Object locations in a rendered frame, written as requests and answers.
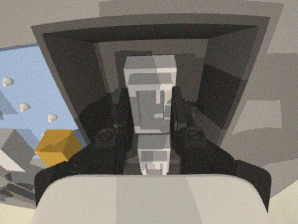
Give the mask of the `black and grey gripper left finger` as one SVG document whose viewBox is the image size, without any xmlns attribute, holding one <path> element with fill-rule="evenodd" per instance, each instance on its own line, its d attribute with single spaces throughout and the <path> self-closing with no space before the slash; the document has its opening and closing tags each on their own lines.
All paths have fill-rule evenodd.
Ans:
<svg viewBox="0 0 298 224">
<path fill-rule="evenodd" d="M 128 88 L 122 88 L 118 104 L 112 105 L 107 128 L 98 131 L 95 141 L 74 154 L 69 161 L 36 174 L 36 208 L 47 187 L 58 179 L 80 174 L 123 175 L 123 156 L 132 149 L 133 131 L 129 91 Z"/>
</svg>

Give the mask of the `yellow rectangular block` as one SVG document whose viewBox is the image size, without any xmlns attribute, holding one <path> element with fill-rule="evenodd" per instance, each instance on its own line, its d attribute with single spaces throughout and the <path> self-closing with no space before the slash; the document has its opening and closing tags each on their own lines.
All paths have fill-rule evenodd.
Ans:
<svg viewBox="0 0 298 224">
<path fill-rule="evenodd" d="M 82 148 L 72 129 L 46 129 L 35 153 L 50 167 L 67 162 Z"/>
</svg>

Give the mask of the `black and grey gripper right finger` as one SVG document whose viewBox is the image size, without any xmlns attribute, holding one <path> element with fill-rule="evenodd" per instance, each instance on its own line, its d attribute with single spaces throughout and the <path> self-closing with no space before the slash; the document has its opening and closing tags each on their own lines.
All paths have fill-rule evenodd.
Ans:
<svg viewBox="0 0 298 224">
<path fill-rule="evenodd" d="M 245 179 L 256 188 L 268 212 L 272 181 L 270 173 L 242 160 L 235 160 L 206 139 L 204 131 L 195 126 L 190 103 L 183 102 L 180 87 L 172 89 L 170 131 L 172 149 L 180 156 L 180 175 L 224 174 Z"/>
</svg>

